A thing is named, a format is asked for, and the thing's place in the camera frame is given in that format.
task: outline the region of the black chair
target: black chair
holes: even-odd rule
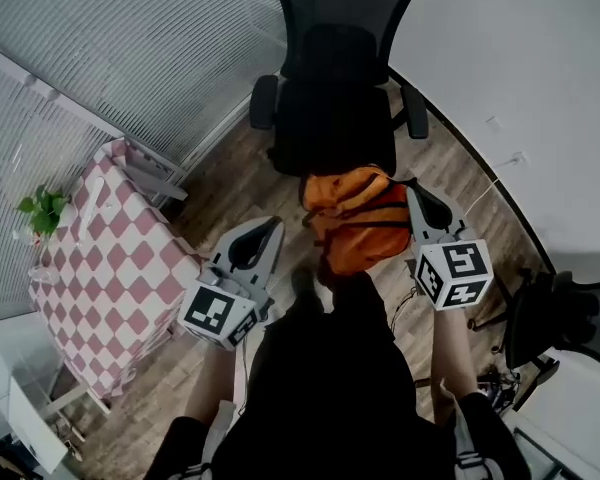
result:
[[[507,309],[505,313],[468,327],[481,331],[507,321],[502,347],[507,366],[511,369],[536,362],[550,347],[572,350],[600,362],[600,283],[577,284],[571,272],[557,275],[541,273],[533,279],[529,270],[521,272],[523,283],[513,297],[504,284]]]
[[[287,56],[278,77],[260,77],[251,126],[275,125],[269,158],[279,172],[340,174],[376,164],[396,169],[393,131],[404,122],[414,139],[428,135],[425,104],[401,88],[404,109],[391,117],[384,89],[393,38],[411,0],[280,0]]]

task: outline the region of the chair backrest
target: chair backrest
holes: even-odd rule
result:
[[[556,294],[566,318],[557,347],[581,352],[600,362],[600,283],[571,283]]]
[[[411,0],[280,0],[287,28],[288,79],[379,85]]]

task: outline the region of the chair seat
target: chair seat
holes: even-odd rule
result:
[[[269,157],[277,171],[292,176],[342,174],[369,164],[393,176],[396,153],[387,93],[355,84],[287,81]]]

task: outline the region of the potted plant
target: potted plant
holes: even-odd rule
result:
[[[44,185],[40,185],[34,197],[25,197],[20,201],[18,210],[31,215],[29,227],[34,235],[42,238],[56,230],[67,202],[68,198],[60,192],[49,192]]]

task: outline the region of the checkered tablecloth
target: checkered tablecloth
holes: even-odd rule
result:
[[[202,262],[123,172],[130,148],[117,139],[89,162],[72,190],[78,217],[56,230],[41,256],[60,281],[29,288],[66,362],[101,398],[164,338]],[[79,241],[99,176],[105,183]]]

